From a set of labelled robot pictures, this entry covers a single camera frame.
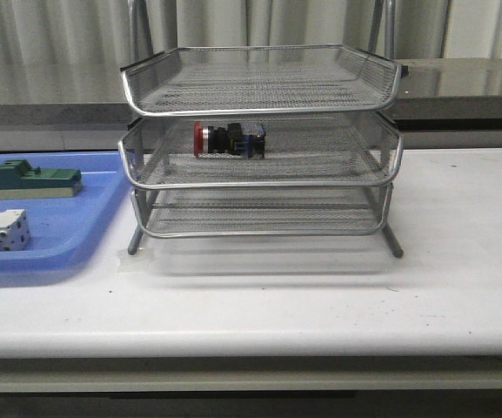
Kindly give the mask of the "red emergency push button switch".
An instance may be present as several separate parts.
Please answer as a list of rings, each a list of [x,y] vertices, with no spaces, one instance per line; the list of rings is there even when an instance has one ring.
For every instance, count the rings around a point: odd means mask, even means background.
[[[211,154],[229,154],[249,159],[264,159],[266,131],[253,122],[229,123],[223,126],[194,124],[193,153],[199,158]]]

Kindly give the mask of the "silver mesh tray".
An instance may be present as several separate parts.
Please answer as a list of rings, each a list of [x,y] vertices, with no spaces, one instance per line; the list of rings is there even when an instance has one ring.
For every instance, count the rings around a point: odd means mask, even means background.
[[[385,226],[392,192],[392,185],[135,189],[131,202],[152,238],[361,236]]]
[[[402,65],[341,44],[179,47],[125,66],[141,116],[377,111],[398,95]]]
[[[196,155],[196,128],[262,125],[264,155]],[[377,112],[140,118],[118,143],[130,182],[147,190],[212,185],[368,185],[397,176],[401,134]]]

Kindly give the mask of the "blue plastic tray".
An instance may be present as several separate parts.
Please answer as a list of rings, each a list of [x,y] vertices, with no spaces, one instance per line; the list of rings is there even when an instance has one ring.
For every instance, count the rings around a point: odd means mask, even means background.
[[[0,163],[11,158],[77,169],[83,187],[72,198],[0,200],[0,211],[24,209],[30,226],[23,250],[0,252],[0,273],[61,270],[87,260],[130,190],[118,152],[0,154]]]

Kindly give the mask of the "grey background counter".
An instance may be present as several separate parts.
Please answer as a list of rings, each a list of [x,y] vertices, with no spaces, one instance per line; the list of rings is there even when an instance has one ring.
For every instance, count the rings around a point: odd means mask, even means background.
[[[408,148],[502,147],[502,59],[406,65],[387,113]],[[0,152],[114,150],[130,120],[115,63],[0,64]]]

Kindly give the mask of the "green and beige electrical module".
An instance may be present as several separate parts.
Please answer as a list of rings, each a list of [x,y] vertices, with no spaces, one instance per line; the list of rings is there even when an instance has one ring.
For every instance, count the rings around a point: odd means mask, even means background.
[[[78,169],[33,167],[25,158],[0,164],[0,200],[71,198],[82,185]]]

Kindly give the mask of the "white circuit breaker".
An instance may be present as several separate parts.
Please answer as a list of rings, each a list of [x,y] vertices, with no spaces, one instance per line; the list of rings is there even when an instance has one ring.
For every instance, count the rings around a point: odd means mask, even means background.
[[[0,252],[23,250],[30,241],[30,226],[24,209],[0,211]]]

